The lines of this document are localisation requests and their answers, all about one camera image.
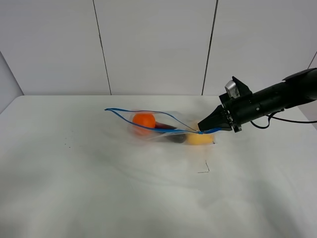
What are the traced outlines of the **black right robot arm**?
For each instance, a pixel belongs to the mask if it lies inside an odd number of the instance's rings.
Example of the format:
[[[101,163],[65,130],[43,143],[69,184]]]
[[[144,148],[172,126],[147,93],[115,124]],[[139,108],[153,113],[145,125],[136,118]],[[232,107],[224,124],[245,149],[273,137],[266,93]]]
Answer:
[[[253,93],[236,77],[219,96],[221,104],[198,123],[203,133],[219,130],[241,131],[241,126],[255,119],[273,116],[285,109],[308,104],[317,99],[317,70],[309,68],[283,79],[282,82]]]

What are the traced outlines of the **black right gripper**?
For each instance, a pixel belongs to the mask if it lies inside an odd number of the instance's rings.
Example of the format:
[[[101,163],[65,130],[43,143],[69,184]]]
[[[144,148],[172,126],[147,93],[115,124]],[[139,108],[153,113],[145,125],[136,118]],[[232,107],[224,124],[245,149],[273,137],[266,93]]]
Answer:
[[[233,129],[234,132],[239,132],[242,130],[244,119],[252,120],[247,115],[247,110],[255,110],[251,102],[253,92],[235,76],[231,80],[237,84],[240,97],[230,98],[226,92],[220,95],[222,105],[218,105],[209,116],[198,123],[200,131],[206,132],[212,129],[231,131]]]

